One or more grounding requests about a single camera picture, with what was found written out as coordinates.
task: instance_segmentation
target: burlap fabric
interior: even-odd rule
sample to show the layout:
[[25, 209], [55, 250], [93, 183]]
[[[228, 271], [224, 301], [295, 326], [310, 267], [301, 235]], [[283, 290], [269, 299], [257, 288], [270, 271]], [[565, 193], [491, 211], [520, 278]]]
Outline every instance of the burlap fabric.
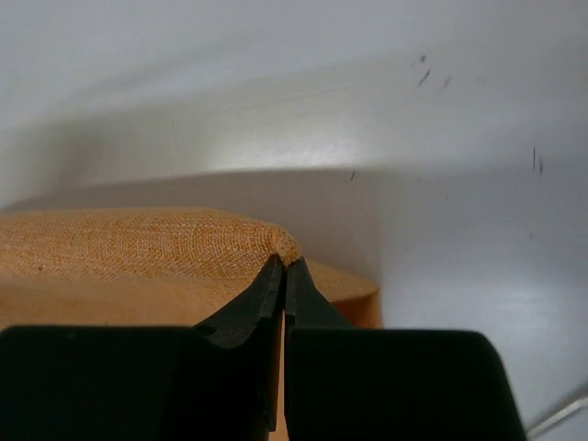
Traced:
[[[301, 256], [283, 229], [216, 209], [101, 209], [0, 216], [0, 327], [195, 324], [245, 289], [271, 254]], [[381, 325], [376, 284], [308, 262], [352, 322]], [[283, 440], [286, 427], [271, 439]]]

